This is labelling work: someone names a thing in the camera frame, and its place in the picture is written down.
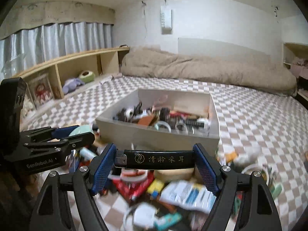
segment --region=gray curtain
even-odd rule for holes
[[[50,59],[111,48],[111,25],[49,24],[24,29],[0,41],[0,81]]]

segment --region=white storage box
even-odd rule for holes
[[[151,126],[113,120],[122,108],[134,107],[140,101],[142,109],[151,107],[159,98],[166,98],[164,105],[192,114],[208,116],[209,134],[179,134],[165,129],[157,131]],[[201,143],[214,156],[220,138],[217,112],[209,93],[195,93],[175,90],[137,89],[106,109],[96,118],[102,140],[114,143],[118,149],[144,150],[190,150],[195,143]]]

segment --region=brown blanket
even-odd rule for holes
[[[296,78],[283,65],[185,56],[147,48],[128,53],[121,72],[128,76],[232,84],[285,95],[292,95],[297,86]]]

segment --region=bed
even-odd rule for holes
[[[187,79],[126,76],[103,85],[98,83],[62,100],[31,122],[28,129],[91,123],[104,109],[137,88],[210,92],[220,123],[219,151],[245,153],[256,143],[261,146],[258,163],[277,170],[276,182],[282,184],[283,191],[275,200],[282,230],[293,228],[308,204],[308,174],[303,165],[308,146],[308,111],[292,97]],[[113,229],[121,227],[121,223],[112,223],[110,217],[123,216],[125,207],[121,204],[125,205],[119,199],[98,202],[103,218]]]

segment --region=purple plush toy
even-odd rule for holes
[[[79,78],[72,78],[65,81],[65,84],[62,88],[63,93],[66,95],[76,90],[76,87],[84,85],[85,83]]]

